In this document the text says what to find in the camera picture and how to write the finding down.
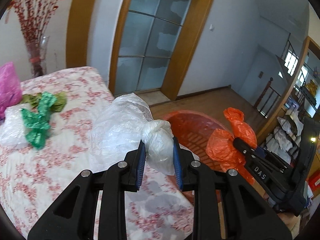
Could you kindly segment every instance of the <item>bed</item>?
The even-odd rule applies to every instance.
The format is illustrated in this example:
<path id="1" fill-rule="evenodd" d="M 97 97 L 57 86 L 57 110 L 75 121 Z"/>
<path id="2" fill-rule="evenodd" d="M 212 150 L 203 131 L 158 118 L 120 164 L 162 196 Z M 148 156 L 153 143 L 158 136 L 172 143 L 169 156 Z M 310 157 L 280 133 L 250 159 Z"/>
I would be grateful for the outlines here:
<path id="1" fill-rule="evenodd" d="M 27 238 L 50 204 L 89 168 L 90 130 L 113 96 L 92 67 L 64 69 L 22 82 L 21 87 L 24 94 L 64 91 L 68 97 L 63 111 L 51 116 L 51 137 L 42 150 L 0 145 L 0 203 Z M 148 166 L 140 191 L 126 192 L 125 208 L 129 240 L 180 240 L 192 232 L 193 206 L 167 176 Z"/>

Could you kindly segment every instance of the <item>metal screw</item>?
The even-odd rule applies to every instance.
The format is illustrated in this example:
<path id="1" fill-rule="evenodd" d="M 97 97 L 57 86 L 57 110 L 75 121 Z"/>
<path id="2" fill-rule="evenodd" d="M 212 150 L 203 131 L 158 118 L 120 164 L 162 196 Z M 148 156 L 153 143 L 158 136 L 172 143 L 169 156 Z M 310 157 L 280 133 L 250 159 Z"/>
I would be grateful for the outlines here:
<path id="1" fill-rule="evenodd" d="M 228 173 L 229 173 L 229 175 L 230 176 L 237 176 L 238 175 L 238 171 L 236 171 L 236 170 L 228 170 Z"/>
<path id="2" fill-rule="evenodd" d="M 88 177 L 90 175 L 90 173 L 91 172 L 89 170 L 84 170 L 81 172 L 81 176 L 85 178 L 85 177 Z"/>
<path id="3" fill-rule="evenodd" d="M 191 166 L 192 166 L 192 167 L 197 168 L 197 167 L 199 167 L 200 165 L 201 165 L 201 163 L 200 163 L 199 161 L 192 161 L 192 162 L 191 162 Z"/>
<path id="4" fill-rule="evenodd" d="M 118 167 L 119 168 L 125 168 L 128 164 L 126 162 L 119 162 Z"/>

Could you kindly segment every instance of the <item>ceiling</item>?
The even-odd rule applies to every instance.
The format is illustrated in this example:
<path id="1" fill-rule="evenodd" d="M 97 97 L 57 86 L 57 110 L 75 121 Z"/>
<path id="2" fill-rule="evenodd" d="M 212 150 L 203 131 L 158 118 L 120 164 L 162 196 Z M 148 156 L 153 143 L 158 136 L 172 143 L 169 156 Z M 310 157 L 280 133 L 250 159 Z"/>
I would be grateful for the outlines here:
<path id="1" fill-rule="evenodd" d="M 262 17 L 303 41 L 308 31 L 308 0 L 256 0 Z"/>

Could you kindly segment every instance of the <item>vase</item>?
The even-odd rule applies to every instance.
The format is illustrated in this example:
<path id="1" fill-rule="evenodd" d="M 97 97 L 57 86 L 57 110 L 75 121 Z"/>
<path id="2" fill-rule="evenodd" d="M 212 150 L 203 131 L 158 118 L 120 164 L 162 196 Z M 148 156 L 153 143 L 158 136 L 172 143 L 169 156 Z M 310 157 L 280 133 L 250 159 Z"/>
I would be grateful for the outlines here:
<path id="1" fill-rule="evenodd" d="M 46 54 L 48 42 L 49 36 L 43 37 L 40 42 L 34 41 L 26 43 L 33 78 L 47 74 Z"/>

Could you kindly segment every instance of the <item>red basket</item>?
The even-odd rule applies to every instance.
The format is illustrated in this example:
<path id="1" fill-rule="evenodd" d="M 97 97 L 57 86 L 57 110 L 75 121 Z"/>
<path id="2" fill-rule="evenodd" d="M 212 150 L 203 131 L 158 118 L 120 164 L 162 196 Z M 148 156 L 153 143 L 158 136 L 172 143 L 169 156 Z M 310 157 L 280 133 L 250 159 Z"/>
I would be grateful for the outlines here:
<path id="1" fill-rule="evenodd" d="M 172 112 L 164 116 L 163 120 L 171 124 L 172 133 L 180 144 L 198 155 L 200 161 L 212 170 L 222 171 L 219 163 L 211 160 L 205 149 L 215 129 L 228 130 L 223 124 L 206 114 L 188 110 Z"/>

